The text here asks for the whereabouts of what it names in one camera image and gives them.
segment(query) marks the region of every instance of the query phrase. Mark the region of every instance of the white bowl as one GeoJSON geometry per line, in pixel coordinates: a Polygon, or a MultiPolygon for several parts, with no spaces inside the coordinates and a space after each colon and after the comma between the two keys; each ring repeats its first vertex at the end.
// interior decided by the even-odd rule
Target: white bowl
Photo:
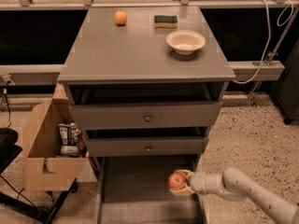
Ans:
{"type": "Polygon", "coordinates": [[[166,42],[178,54],[190,55],[201,49],[205,45],[206,39],[194,31],[177,30],[167,36],[166,42]]]}

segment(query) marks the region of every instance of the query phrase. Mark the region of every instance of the floor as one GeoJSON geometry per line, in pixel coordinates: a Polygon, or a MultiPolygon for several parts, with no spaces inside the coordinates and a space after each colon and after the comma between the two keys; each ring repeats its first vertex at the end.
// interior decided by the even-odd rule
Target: floor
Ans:
{"type": "MultiPolygon", "coordinates": [[[[45,99],[10,99],[11,128],[19,135],[32,107],[45,99]]],[[[210,133],[206,152],[201,157],[198,170],[221,173],[226,167],[236,167],[260,185],[267,187],[291,203],[299,204],[299,121],[291,125],[283,123],[284,117],[275,100],[266,93],[256,96],[258,107],[252,107],[245,93],[226,93],[223,108],[210,133]]],[[[0,113],[0,127],[8,125],[7,111],[0,113]]],[[[16,189],[22,189],[24,157],[22,154],[2,176],[16,189]]],[[[0,190],[17,198],[2,179],[0,190]]],[[[71,193],[54,219],[54,224],[93,223],[96,183],[79,183],[78,191],[71,193]]],[[[36,206],[51,207],[49,194],[44,192],[22,193],[36,206]]],[[[57,198],[59,192],[53,193],[57,198]]],[[[254,203],[245,200],[232,203],[217,196],[202,197],[206,217],[210,224],[274,223],[254,203]]],[[[0,206],[2,224],[34,223],[25,217],[0,206]]]]}

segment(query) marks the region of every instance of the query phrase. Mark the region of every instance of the drawer knob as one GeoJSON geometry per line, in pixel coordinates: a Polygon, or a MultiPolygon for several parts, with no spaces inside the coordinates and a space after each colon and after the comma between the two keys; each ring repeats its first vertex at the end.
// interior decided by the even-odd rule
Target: drawer knob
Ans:
{"type": "Polygon", "coordinates": [[[150,114],[146,114],[143,118],[144,118],[144,121],[151,122],[151,115],[150,114]]]}
{"type": "Polygon", "coordinates": [[[147,152],[151,152],[151,146],[146,146],[147,152]]]}

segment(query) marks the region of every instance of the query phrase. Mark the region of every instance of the cardboard box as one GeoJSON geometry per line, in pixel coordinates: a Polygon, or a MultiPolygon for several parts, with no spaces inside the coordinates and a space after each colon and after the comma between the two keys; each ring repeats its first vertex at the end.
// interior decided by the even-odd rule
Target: cardboard box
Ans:
{"type": "Polygon", "coordinates": [[[87,158],[53,158],[61,147],[58,124],[73,121],[68,106],[65,93],[55,92],[50,102],[33,108],[22,135],[24,157],[27,157],[25,190],[69,190],[88,161],[87,158]]]}

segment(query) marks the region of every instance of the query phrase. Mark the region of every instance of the white robotic arm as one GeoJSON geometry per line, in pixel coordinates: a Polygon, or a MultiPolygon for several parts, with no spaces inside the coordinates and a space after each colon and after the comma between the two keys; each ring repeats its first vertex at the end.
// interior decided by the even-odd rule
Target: white robotic arm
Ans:
{"type": "Polygon", "coordinates": [[[276,223],[299,224],[299,206],[260,186],[236,168],[227,168],[222,175],[195,172],[187,179],[190,186],[186,187],[191,193],[216,194],[234,202],[249,198],[276,223]]]}

